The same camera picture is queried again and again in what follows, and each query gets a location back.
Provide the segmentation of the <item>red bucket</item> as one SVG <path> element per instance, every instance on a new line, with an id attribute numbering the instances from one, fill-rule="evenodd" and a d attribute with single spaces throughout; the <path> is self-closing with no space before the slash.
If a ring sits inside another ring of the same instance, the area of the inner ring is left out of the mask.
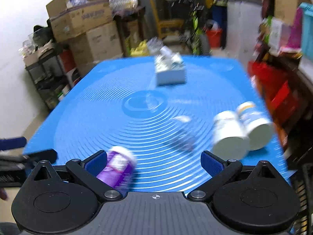
<path id="1" fill-rule="evenodd" d="M 206 35 L 209 40 L 209 44 L 211 48 L 220 48 L 221 47 L 221 36 L 222 36 L 222 29 L 218 28 L 216 30 L 206 30 Z"/>

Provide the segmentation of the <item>white paper cup left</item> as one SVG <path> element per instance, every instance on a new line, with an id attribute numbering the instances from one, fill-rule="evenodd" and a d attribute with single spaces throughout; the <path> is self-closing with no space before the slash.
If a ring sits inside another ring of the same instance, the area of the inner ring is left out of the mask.
<path id="1" fill-rule="evenodd" d="M 214 117 L 211 152 L 223 160 L 244 158 L 249 149 L 249 138 L 238 115 L 230 110 Z"/>

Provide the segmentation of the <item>white freezer cabinet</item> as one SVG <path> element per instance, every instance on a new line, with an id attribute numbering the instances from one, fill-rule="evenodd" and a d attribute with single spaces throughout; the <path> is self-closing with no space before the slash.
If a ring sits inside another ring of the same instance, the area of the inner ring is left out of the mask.
<path id="1" fill-rule="evenodd" d="M 226 51 L 247 67 L 253 59 L 255 44 L 262 22 L 262 5 L 257 0 L 235 0 L 227 4 Z"/>

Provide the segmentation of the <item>clear plastic cup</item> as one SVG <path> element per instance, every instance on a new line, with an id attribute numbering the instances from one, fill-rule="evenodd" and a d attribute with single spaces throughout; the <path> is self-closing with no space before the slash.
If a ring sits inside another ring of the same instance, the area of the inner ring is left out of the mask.
<path id="1" fill-rule="evenodd" d="M 194 123 L 192 117 L 180 115 L 169 120 L 171 136 L 169 143 L 182 151 L 192 151 L 195 147 Z"/>

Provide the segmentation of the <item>black shelf rack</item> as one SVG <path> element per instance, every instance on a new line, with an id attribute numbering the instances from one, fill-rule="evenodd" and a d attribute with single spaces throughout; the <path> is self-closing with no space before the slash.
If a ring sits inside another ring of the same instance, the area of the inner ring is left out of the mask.
<path id="1" fill-rule="evenodd" d="M 25 54 L 25 70 L 43 103 L 52 111 L 73 88 L 70 70 L 62 56 L 68 56 L 68 49 L 57 43 L 49 42 L 32 54 Z"/>

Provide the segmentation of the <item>yellow toy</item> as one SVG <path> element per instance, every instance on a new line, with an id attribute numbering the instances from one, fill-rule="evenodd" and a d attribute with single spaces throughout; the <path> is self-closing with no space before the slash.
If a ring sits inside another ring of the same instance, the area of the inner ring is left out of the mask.
<path id="1" fill-rule="evenodd" d="M 132 48 L 130 50 L 130 56 L 131 57 L 145 57 L 150 56 L 147 41 L 143 40 L 140 42 L 140 44 L 136 48 Z"/>

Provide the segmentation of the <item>upper cardboard box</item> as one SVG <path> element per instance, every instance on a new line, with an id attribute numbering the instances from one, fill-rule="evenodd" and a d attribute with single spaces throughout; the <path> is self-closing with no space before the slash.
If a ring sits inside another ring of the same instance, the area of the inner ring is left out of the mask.
<path id="1" fill-rule="evenodd" d="M 52 0 L 46 9 L 57 42 L 72 39 L 113 20 L 109 0 Z"/>

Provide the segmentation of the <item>blue silicone baking mat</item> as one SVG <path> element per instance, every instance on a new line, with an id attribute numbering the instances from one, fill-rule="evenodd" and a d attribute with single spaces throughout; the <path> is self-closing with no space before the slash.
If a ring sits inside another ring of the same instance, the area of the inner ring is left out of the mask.
<path id="1" fill-rule="evenodd" d="M 190 192 L 210 176 L 200 156 L 212 148 L 213 118 L 252 101 L 266 112 L 248 74 L 229 58 L 184 56 L 186 83 L 158 87 L 153 57 L 103 61 L 71 89 L 28 142 L 25 152 L 54 149 L 57 164 L 113 146 L 137 159 L 137 192 Z M 195 147 L 169 143 L 173 117 L 194 123 Z"/>

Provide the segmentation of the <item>lower cardboard box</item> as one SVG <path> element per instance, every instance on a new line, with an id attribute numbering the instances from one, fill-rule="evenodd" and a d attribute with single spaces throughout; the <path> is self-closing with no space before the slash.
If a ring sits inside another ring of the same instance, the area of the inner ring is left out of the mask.
<path id="1" fill-rule="evenodd" d="M 81 76 L 88 74 L 101 61 L 124 56 L 114 21 L 74 37 L 68 44 Z"/>

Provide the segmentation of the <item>black bicycle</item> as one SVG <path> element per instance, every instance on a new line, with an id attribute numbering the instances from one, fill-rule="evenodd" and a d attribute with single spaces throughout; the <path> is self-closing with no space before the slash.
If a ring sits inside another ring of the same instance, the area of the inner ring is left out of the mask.
<path id="1" fill-rule="evenodd" d="M 205 33 L 206 7 L 204 0 L 174 0 L 171 5 L 183 18 L 179 30 L 180 42 L 192 55 L 210 56 L 211 46 Z"/>

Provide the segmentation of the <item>white blue paper cup right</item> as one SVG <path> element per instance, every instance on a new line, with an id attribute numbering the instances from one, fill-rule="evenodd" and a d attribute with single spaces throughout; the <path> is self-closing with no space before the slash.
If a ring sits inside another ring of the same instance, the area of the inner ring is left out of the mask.
<path id="1" fill-rule="evenodd" d="M 255 151 L 265 147 L 273 136 L 273 123 L 254 102 L 247 101 L 237 107 L 239 120 L 249 138 L 249 150 Z"/>

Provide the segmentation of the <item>white tissue box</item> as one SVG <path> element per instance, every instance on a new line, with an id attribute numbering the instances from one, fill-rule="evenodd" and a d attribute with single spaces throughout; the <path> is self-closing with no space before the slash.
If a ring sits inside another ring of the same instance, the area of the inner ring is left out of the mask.
<path id="1" fill-rule="evenodd" d="M 155 56 L 154 64 L 158 86 L 186 83 L 186 67 L 179 52 L 163 46 Z"/>

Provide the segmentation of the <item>purple paper cup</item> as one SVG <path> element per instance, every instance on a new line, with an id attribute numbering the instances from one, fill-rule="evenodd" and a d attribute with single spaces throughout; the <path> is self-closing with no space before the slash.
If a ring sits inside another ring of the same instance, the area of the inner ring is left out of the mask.
<path id="1" fill-rule="evenodd" d="M 108 186 L 126 195 L 137 165 L 133 153 L 122 146 L 112 147 L 107 154 L 107 165 L 97 178 Z"/>

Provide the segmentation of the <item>teal plastic storage bin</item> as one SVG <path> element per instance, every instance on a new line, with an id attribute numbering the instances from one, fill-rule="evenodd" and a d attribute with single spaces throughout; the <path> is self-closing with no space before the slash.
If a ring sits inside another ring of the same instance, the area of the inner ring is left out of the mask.
<path id="1" fill-rule="evenodd" d="M 302 49 L 302 53 L 309 60 L 312 61 L 313 60 L 313 10 L 312 10 L 312 4 L 301 3 L 299 7 L 303 11 L 301 49 Z"/>

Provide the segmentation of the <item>red orange shopping bag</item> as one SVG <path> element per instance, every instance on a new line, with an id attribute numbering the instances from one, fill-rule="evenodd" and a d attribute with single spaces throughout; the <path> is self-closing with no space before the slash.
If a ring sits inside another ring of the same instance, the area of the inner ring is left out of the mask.
<path id="1" fill-rule="evenodd" d="M 300 107 L 289 86 L 286 71 L 258 61 L 249 61 L 247 71 L 256 79 L 257 90 L 265 99 L 275 123 L 280 126 L 286 124 Z"/>

